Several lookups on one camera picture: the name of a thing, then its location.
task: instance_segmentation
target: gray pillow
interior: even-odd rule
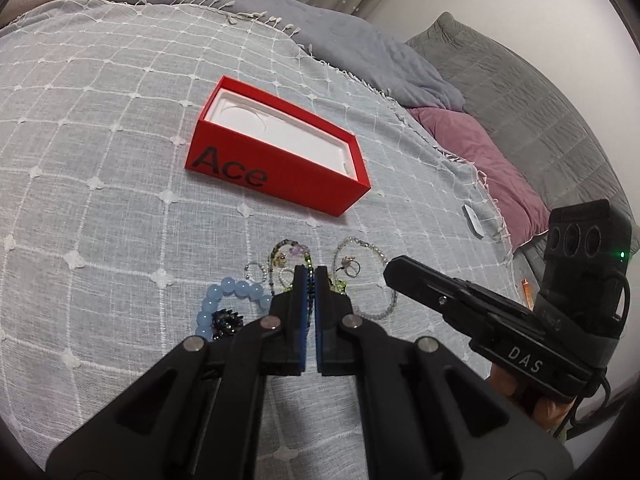
[[[549,209],[607,198],[631,220],[631,253],[638,250],[640,230],[607,156],[549,79],[448,12],[407,45],[462,92],[465,112],[484,126]],[[524,246],[537,277],[545,245],[546,237],[538,237]]]

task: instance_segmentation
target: open box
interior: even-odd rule
[[[333,216],[371,188],[353,134],[228,76],[200,113],[185,168]]]

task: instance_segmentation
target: ring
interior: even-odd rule
[[[252,265],[257,266],[260,269],[260,272],[262,273],[262,279],[260,281],[254,280],[251,277],[251,274],[249,273],[249,268]],[[246,280],[251,280],[254,283],[264,283],[267,281],[267,267],[265,267],[263,264],[256,262],[255,260],[252,260],[244,266],[244,278]]]
[[[342,259],[341,263],[342,263],[342,270],[344,270],[344,273],[350,278],[355,278],[360,273],[360,269],[361,269],[360,264],[357,262],[354,256],[345,256]],[[353,264],[356,264],[358,266],[357,270],[353,267]],[[349,269],[353,269],[354,274],[350,274]]]

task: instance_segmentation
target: orange object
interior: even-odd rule
[[[531,295],[531,286],[527,280],[522,280],[522,291],[524,292],[524,298],[527,300],[527,306],[529,310],[533,310],[533,297]]]

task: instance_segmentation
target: gray quilted blanket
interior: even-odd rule
[[[112,0],[135,4],[139,0]],[[233,12],[262,13],[263,22],[286,27],[316,59],[355,74],[402,106],[460,111],[462,94],[413,49],[381,34],[356,16],[318,9],[296,0],[145,0],[150,4],[194,2]]]
[[[185,171],[196,117],[225,74],[353,132],[372,191],[332,218]],[[241,277],[283,238],[330,265],[356,236],[517,300],[510,244],[478,172],[420,131],[396,102],[282,31],[218,10],[60,0],[3,29],[0,414],[21,444],[44,464],[193,333],[207,285]],[[342,254],[362,265],[353,303],[383,311],[390,291],[376,255]],[[248,300],[221,307],[260,316]],[[407,298],[381,324],[409,340],[435,334],[488,372],[465,338]],[[313,336],[309,346],[302,377],[268,380],[256,478],[364,479],[353,381],[320,377]]]

